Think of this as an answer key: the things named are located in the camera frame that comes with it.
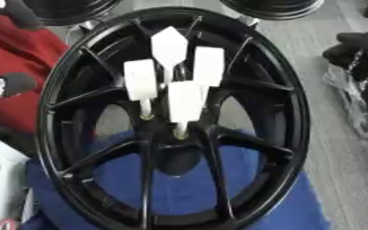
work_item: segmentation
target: black wheel rim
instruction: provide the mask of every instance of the black wheel rim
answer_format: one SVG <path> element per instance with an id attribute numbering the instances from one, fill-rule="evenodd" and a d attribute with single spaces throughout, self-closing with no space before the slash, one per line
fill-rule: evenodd
<path id="1" fill-rule="evenodd" d="M 191 44 L 207 43 L 227 51 L 222 86 L 211 92 L 201 120 L 191 124 L 189 138 L 182 142 L 172 137 L 172 127 L 163 115 L 160 100 L 153 103 L 155 119 L 140 120 L 138 105 L 127 101 L 127 92 L 121 83 L 122 63 L 150 58 L 151 50 L 146 49 L 150 36 L 168 26 L 179 29 Z M 130 44 L 144 51 L 134 52 Z M 180 65 L 176 79 L 191 77 L 188 69 L 191 69 L 190 56 L 194 48 L 189 48 L 189 61 Z M 127 58 L 121 63 L 111 63 L 119 53 Z M 96 73 L 95 80 L 91 80 L 88 73 L 76 76 L 85 71 Z M 159 66 L 157 75 L 162 78 Z M 247 110 L 250 98 L 255 97 L 267 105 L 269 113 L 284 114 L 285 127 L 280 130 L 284 143 L 278 146 L 269 139 L 269 133 L 279 130 L 271 119 L 261 122 L 267 125 L 260 129 L 258 137 L 217 125 L 220 106 L 229 95 L 239 101 L 251 118 L 268 117 L 267 114 L 256 115 L 259 111 L 252 112 L 250 108 Z M 116 103 L 124 108 L 134 133 L 114 146 L 76 160 L 72 153 L 84 150 L 74 144 L 77 128 L 73 116 L 78 109 L 90 110 L 101 103 Z M 309 134 L 309 111 L 302 87 L 275 46 L 241 22 L 185 7 L 126 14 L 91 31 L 60 59 L 50 74 L 39 106 L 39 152 L 48 176 L 73 208 L 104 229 L 239 229 L 247 226 L 271 210 L 290 190 L 307 155 Z M 255 183 L 233 199 L 229 199 L 225 191 L 222 164 L 216 153 L 218 145 L 252 148 L 267 159 Z M 203 150 L 215 181 L 216 208 L 185 216 L 152 213 L 149 198 L 154 156 L 162 147 L 172 146 Z M 113 199 L 93 182 L 91 175 L 96 165 L 130 153 L 139 153 L 142 160 L 143 208 L 139 210 Z"/>
<path id="2" fill-rule="evenodd" d="M 265 20 L 291 20 L 315 12 L 325 0 L 221 0 L 234 11 Z"/>
<path id="3" fill-rule="evenodd" d="M 121 0 L 23 0 L 47 26 L 86 22 L 104 15 Z"/>

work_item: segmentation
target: red fabric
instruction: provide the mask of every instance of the red fabric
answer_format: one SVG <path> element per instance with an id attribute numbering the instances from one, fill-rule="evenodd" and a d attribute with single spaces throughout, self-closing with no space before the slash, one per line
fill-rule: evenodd
<path id="1" fill-rule="evenodd" d="M 65 51 L 66 44 L 51 31 L 23 31 L 0 15 L 0 75 L 25 73 L 38 83 L 33 92 L 0 99 L 0 124 L 35 132 L 39 94 L 51 68 Z"/>

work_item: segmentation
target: blue cloth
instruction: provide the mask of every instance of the blue cloth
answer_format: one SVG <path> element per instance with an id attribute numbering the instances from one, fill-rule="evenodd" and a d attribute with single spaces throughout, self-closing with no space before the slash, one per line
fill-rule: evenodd
<path id="1" fill-rule="evenodd" d="M 121 136 L 98 143 L 94 148 L 116 143 Z M 220 149 L 224 176 L 230 197 L 241 192 L 254 179 L 259 153 L 233 146 Z M 140 159 L 128 155 L 101 165 L 94 172 L 95 181 L 111 196 L 133 208 L 140 208 Z M 86 222 L 57 194 L 37 161 L 27 165 L 27 182 L 42 210 L 61 230 L 98 229 Z M 215 206 L 215 186 L 205 159 L 180 178 L 172 178 L 155 171 L 153 184 L 153 212 L 162 215 L 184 215 Z M 249 230 L 327 230 L 329 223 L 320 212 L 314 192 L 305 173 L 301 173 L 289 195 L 269 215 L 248 228 Z"/>

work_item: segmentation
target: white plastic block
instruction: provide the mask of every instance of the white plastic block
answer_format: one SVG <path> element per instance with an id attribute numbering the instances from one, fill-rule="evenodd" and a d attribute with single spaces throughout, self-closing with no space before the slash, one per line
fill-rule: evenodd
<path id="1" fill-rule="evenodd" d="M 124 63 L 124 76 L 129 100 L 141 101 L 157 97 L 153 60 L 145 59 Z"/>
<path id="2" fill-rule="evenodd" d="M 187 58 L 188 40 L 174 27 L 168 27 L 152 36 L 153 57 L 164 67 L 164 82 L 170 83 L 172 70 Z"/>
<path id="3" fill-rule="evenodd" d="M 199 120 L 203 108 L 201 86 L 188 82 L 169 84 L 169 109 L 171 122 Z"/>
<path id="4" fill-rule="evenodd" d="M 224 73 L 224 49 L 197 47 L 194 63 L 194 81 L 217 87 Z"/>

